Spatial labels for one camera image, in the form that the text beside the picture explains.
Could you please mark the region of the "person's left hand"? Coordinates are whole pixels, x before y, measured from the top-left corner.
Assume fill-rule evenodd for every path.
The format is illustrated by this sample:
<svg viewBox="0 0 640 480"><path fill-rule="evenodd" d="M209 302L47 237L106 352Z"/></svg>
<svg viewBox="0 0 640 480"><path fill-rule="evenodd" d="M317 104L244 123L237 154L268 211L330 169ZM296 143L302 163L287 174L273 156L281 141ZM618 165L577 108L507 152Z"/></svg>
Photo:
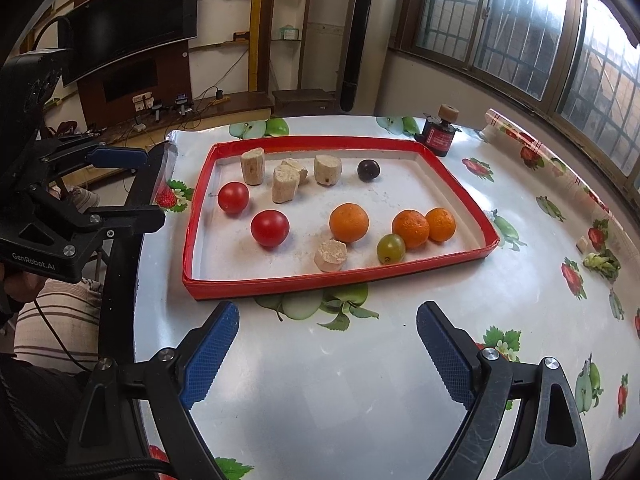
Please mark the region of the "person's left hand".
<svg viewBox="0 0 640 480"><path fill-rule="evenodd" d="M1 265L1 313L13 314L35 300L46 284L40 275Z"/></svg>

